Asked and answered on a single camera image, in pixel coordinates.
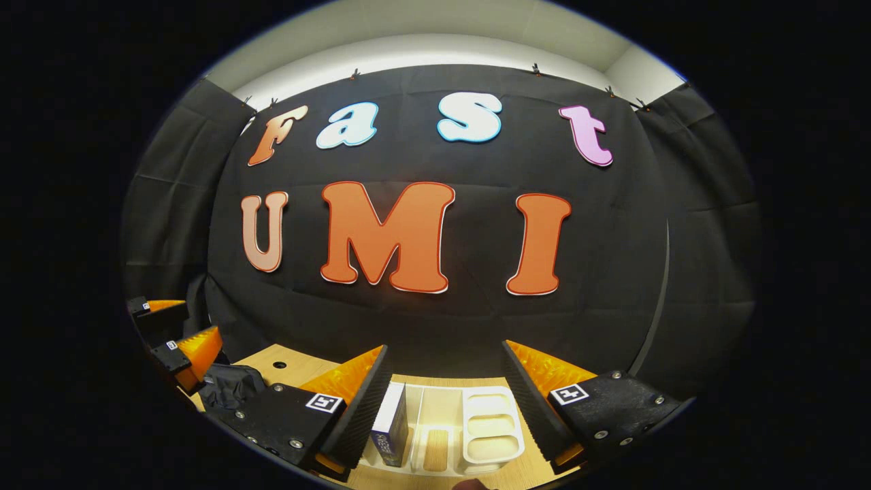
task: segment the white tray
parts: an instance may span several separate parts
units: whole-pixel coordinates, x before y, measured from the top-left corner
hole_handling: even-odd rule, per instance
[[[498,470],[523,454],[517,404],[508,388],[406,385],[405,397],[408,427],[413,432],[403,465],[385,465],[371,439],[361,464],[394,473],[463,477]],[[432,430],[448,433],[448,464],[441,472],[423,468]]]

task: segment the wooden table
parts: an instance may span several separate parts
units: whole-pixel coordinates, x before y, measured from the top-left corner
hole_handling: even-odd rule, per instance
[[[283,362],[286,368],[278,369],[273,363]],[[324,372],[330,371],[338,364],[317,357],[311,357],[296,350],[274,344],[264,350],[240,360],[236,364],[251,366],[263,376],[267,385],[282,383],[290,386],[300,386],[309,379]],[[422,378],[419,376],[406,376],[394,374],[393,381],[397,383],[409,383],[411,385],[444,386],[449,388],[467,388],[474,386],[508,386],[505,378]],[[193,403],[201,412],[204,411],[202,401],[198,394],[192,397]],[[550,464],[544,460],[538,447],[532,439],[530,428],[520,414],[520,422],[523,428],[523,438],[526,449],[517,459],[493,473],[481,473],[475,475],[487,488],[498,490],[527,490],[555,480]],[[371,466],[359,465],[351,470],[348,483],[341,483],[357,490],[450,490],[457,482],[464,478],[421,476],[404,473],[394,473],[380,470]]]

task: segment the black cloth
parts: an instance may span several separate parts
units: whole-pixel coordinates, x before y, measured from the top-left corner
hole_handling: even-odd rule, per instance
[[[444,118],[438,103],[453,92],[498,97],[500,133],[477,144],[445,141],[436,130]],[[495,377],[502,375],[499,344],[508,338],[594,372],[635,366],[640,379],[681,397],[725,362],[753,309],[753,185],[725,125],[689,87],[634,112],[622,99],[565,79],[492,66],[417,66],[295,95],[258,113],[240,136],[250,108],[226,93],[211,100],[198,104],[213,119],[232,121],[219,144],[201,146],[190,136],[194,122],[169,118],[152,143],[164,150],[146,153],[128,198],[126,281],[137,294],[187,297],[186,335],[217,324],[231,362],[274,343],[335,362],[388,344],[398,372]],[[363,101],[379,106],[371,140],[315,145],[333,112]],[[188,114],[188,104],[173,114]],[[249,167],[266,122],[301,105],[307,115],[273,157]],[[610,166],[595,167],[578,153],[569,121],[557,112],[570,105],[604,122],[598,141],[613,154]],[[161,154],[191,156],[150,156]],[[198,194],[146,177],[153,168],[188,175],[194,162],[205,166],[194,172],[205,179]],[[448,291],[394,289],[387,276],[396,256],[375,286],[363,277],[352,285],[321,277],[329,223],[321,190],[340,180],[362,182],[382,219],[411,182],[455,189],[442,230]],[[264,273],[245,256],[240,202],[275,191],[289,194],[284,252],[279,268]],[[559,289],[546,296],[505,290],[523,242],[515,199],[527,193],[554,194],[572,206],[557,253]],[[261,244],[267,233],[262,207]],[[147,260],[137,262],[136,254]]]
[[[260,372],[250,366],[212,364],[203,377],[199,397],[206,412],[231,412],[267,388]]]
[[[755,306],[760,209],[722,118],[688,85],[636,112],[668,198],[669,276],[637,376],[685,398],[728,362]]]
[[[475,144],[448,142],[436,130],[439,101],[452,92],[486,92],[502,101],[501,132]],[[329,116],[369,101],[379,106],[377,133],[359,146],[315,145]],[[272,117],[308,106],[273,157],[249,167]],[[587,163],[558,110],[585,105],[602,120],[607,168]],[[369,73],[295,95],[260,112],[227,159],[209,235],[206,299],[217,324],[232,318],[244,332],[236,358],[279,343],[335,362],[390,346],[397,372],[421,376],[496,377],[506,338],[592,371],[626,369],[651,325],[665,263],[665,199],[656,158],[629,104],[598,88],[492,66],[431,65]],[[385,219],[411,182],[453,187],[445,214],[443,294],[394,289],[362,277],[325,281],[329,213],[321,190],[362,182]],[[255,269],[241,239],[242,198],[289,194],[284,255],[273,273]],[[521,194],[568,200],[555,273],[559,289],[518,297],[505,289],[523,242]],[[258,238],[267,243],[267,210]],[[356,259],[351,263],[357,269]],[[226,350],[233,359],[231,349]]]
[[[208,226],[227,154],[254,109],[207,79],[166,114],[125,198],[125,296],[185,299],[206,273]]]

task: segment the peach letter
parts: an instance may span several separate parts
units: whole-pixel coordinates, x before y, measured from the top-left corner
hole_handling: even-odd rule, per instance
[[[540,296],[557,290],[559,279],[553,273],[557,261],[559,229],[571,214],[571,204],[548,194],[524,194],[517,198],[517,208],[526,220],[523,249],[517,273],[505,284],[512,295]]]
[[[257,270],[272,272],[281,264],[281,215],[287,204],[286,192],[267,196],[269,210],[269,248],[266,252],[257,245],[257,210],[260,196],[249,195],[242,200],[242,244],[248,261]]]
[[[448,290],[448,278],[441,269],[442,221],[454,195],[454,189],[444,184],[416,182],[405,187],[381,223],[360,182],[324,187],[321,196],[329,204],[329,255],[321,276],[330,282],[354,283],[357,270],[348,261],[354,247],[366,280],[375,285],[399,249],[391,286],[416,293]]]
[[[260,145],[257,146],[257,151],[251,155],[248,160],[248,166],[253,167],[259,163],[272,158],[275,150],[273,143],[280,145],[281,141],[290,133],[291,126],[294,125],[294,119],[300,120],[308,113],[308,105],[303,105],[293,109],[290,112],[285,112],[280,116],[275,116],[267,122],[267,131],[263,133],[263,139],[260,140]]]

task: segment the wooden block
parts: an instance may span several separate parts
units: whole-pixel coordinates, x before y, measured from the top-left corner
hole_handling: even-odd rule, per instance
[[[423,469],[428,472],[443,472],[448,469],[448,431],[429,431]]]

